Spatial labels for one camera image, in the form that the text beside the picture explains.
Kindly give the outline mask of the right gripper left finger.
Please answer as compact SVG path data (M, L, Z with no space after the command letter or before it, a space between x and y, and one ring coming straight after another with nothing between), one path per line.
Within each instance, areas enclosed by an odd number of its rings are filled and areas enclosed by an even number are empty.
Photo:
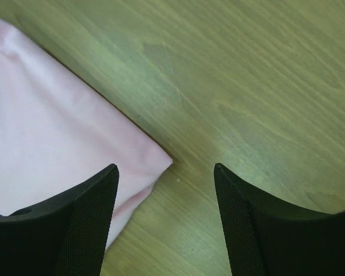
M47 200L0 215L0 275L100 275L118 181L111 164Z

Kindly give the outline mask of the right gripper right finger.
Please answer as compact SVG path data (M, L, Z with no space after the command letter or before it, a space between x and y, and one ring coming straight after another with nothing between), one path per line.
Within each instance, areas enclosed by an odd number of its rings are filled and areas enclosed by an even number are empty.
M345 211L291 204L220 163L214 184L233 275L345 275Z

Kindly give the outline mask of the light pink t-shirt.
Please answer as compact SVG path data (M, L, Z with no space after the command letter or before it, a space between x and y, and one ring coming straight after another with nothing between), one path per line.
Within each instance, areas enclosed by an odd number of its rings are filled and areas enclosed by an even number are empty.
M0 214L120 173L107 243L172 159L111 103L0 19Z

